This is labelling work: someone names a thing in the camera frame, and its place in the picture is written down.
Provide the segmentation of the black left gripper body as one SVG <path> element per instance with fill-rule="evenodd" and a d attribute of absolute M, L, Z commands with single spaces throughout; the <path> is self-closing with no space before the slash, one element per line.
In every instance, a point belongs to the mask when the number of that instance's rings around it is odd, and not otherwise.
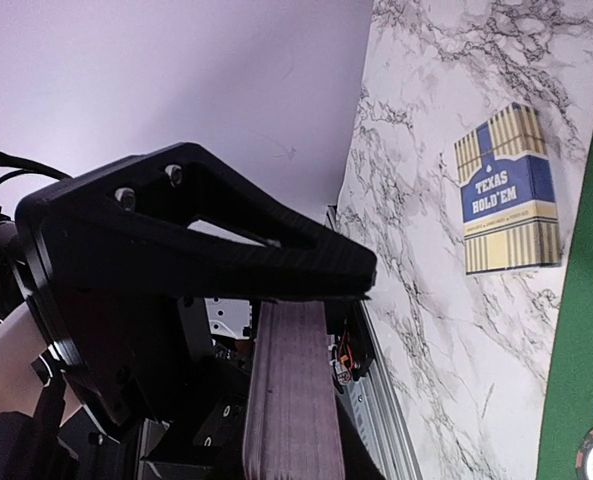
<path fill-rule="evenodd" d="M 16 225 L 42 330 L 75 396 L 102 428 L 172 420 L 186 343 L 180 298 L 149 292 L 135 240 L 116 242 L 44 199 L 24 199 Z"/>

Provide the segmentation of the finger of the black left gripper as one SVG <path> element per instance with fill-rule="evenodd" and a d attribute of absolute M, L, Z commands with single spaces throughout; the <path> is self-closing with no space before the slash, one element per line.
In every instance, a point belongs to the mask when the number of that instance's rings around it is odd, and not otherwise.
<path fill-rule="evenodd" d="M 200 145 L 130 156 L 23 198 L 36 281 L 118 293 L 362 298 L 368 248 L 284 206 Z"/>

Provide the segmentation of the red playing card deck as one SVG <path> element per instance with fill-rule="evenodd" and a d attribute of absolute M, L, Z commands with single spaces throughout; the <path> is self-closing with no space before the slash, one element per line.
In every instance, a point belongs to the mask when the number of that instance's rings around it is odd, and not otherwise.
<path fill-rule="evenodd" d="M 247 479 L 343 479 L 324 305 L 264 303 L 242 464 Z"/>

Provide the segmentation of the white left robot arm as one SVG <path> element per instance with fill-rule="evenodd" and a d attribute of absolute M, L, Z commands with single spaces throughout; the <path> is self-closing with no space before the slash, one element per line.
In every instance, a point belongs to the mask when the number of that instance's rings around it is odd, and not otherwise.
<path fill-rule="evenodd" d="M 166 426 L 163 479 L 376 479 L 332 380 L 328 314 L 376 256 L 200 145 L 51 184 L 0 209 L 0 479 L 74 479 L 61 426 L 123 443 Z"/>

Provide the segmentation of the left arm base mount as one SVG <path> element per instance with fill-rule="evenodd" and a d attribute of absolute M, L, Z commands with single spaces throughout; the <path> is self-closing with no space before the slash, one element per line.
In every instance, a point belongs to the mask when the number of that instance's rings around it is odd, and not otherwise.
<path fill-rule="evenodd" d="M 339 393 L 366 376 L 375 349 L 361 302 L 328 300 L 324 303 L 332 379 Z"/>

